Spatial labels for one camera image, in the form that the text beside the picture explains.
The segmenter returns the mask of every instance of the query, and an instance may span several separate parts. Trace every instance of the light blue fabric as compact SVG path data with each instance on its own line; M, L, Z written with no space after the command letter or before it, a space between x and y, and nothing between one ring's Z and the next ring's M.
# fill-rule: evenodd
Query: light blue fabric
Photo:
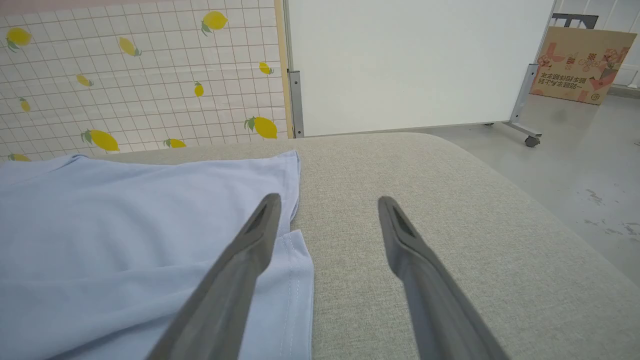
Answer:
M289 224L300 161L175 166L67 156L0 167L7 359L141 359L267 193L282 214L241 359L309 359L313 266Z

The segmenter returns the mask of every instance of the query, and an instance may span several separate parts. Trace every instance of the grid pattern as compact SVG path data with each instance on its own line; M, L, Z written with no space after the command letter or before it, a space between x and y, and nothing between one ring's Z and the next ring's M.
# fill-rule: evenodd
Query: grid pattern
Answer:
M210 11L222 29L200 31ZM109 133L120 152L263 141L250 117L287 138L273 0L192 0L0 17L28 45L0 48L0 158L105 154L81 133ZM125 38L141 51L131 56ZM263 72L266 64L273 73ZM90 81L81 84L78 75ZM195 94L195 81L204 89ZM29 105L25 111L24 99Z

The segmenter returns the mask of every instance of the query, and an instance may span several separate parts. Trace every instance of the gray fabric surface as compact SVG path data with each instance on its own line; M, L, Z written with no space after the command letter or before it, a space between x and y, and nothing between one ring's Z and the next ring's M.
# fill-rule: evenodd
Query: gray fabric surface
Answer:
M132 152L178 164L301 158L301 229L316 269L314 359L415 358L376 201L393 196L513 359L640 358L640 289L514 184L424 134L346 135Z

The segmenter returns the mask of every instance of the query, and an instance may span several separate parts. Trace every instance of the whiteboard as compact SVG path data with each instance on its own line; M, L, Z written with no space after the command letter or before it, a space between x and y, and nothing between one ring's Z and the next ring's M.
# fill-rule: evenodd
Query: whiteboard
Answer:
M293 0L305 136L509 120L554 0Z

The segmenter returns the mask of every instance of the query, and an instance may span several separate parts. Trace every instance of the concrete floor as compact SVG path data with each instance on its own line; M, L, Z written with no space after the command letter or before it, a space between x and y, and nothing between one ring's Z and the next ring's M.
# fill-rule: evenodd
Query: concrete floor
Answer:
M514 182L640 286L640 100L602 105L530 95L522 124L425 129Z

